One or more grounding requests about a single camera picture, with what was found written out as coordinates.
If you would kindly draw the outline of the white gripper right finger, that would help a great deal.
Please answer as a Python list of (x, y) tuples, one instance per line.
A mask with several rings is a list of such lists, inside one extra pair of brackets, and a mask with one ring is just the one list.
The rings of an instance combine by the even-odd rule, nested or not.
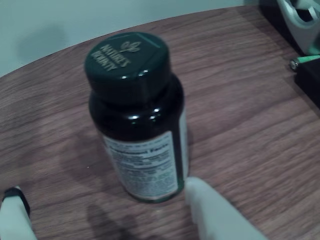
[(266, 240), (227, 199), (198, 177), (187, 177), (185, 202), (201, 240)]

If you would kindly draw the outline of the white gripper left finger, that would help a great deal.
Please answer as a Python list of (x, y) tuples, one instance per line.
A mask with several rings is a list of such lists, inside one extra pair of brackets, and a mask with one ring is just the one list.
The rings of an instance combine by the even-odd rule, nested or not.
[(16, 185), (6, 189), (0, 205), (0, 238), (33, 240), (35, 233), (30, 213), (30, 205), (21, 188)]

